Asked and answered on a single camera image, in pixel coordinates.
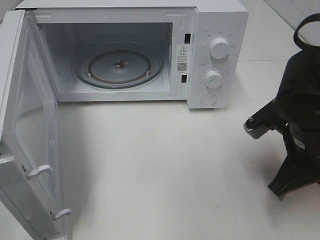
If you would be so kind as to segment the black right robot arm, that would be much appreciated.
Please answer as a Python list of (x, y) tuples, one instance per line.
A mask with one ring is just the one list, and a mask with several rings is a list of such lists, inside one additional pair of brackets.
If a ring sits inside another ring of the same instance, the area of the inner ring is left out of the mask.
[(258, 139), (276, 130), (287, 156), (268, 188), (285, 195), (320, 182), (320, 55), (302, 50), (287, 62), (277, 95), (243, 125)]

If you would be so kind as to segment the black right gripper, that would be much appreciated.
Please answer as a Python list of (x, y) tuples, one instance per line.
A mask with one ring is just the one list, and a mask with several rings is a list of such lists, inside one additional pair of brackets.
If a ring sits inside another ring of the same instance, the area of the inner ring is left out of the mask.
[(251, 117), (274, 118), (283, 123), (283, 134), (294, 149), (268, 188), (282, 200), (287, 194), (320, 182), (320, 116), (314, 105), (273, 99)]

